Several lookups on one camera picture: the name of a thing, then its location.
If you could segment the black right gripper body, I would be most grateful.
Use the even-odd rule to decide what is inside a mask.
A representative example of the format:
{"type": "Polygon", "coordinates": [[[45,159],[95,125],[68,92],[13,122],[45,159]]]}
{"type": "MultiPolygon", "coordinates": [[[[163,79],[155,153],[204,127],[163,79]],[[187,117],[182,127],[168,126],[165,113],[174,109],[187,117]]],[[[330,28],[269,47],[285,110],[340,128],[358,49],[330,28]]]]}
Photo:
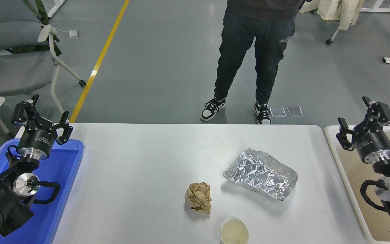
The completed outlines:
{"type": "Polygon", "coordinates": [[[384,131],[354,135],[353,145],[363,162],[373,162],[379,156],[390,159],[390,139],[384,131]]]}

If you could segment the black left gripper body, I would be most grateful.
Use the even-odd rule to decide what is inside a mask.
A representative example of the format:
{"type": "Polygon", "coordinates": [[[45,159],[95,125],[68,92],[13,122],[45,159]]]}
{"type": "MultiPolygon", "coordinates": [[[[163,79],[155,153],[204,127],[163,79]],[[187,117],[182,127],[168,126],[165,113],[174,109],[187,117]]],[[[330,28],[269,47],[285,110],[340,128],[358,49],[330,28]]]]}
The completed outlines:
{"type": "Polygon", "coordinates": [[[17,145],[17,153],[21,156],[36,154],[37,157],[48,158],[56,139],[56,130],[48,130],[54,125],[53,122],[39,119],[38,122],[30,120],[24,124],[25,130],[17,145]]]}

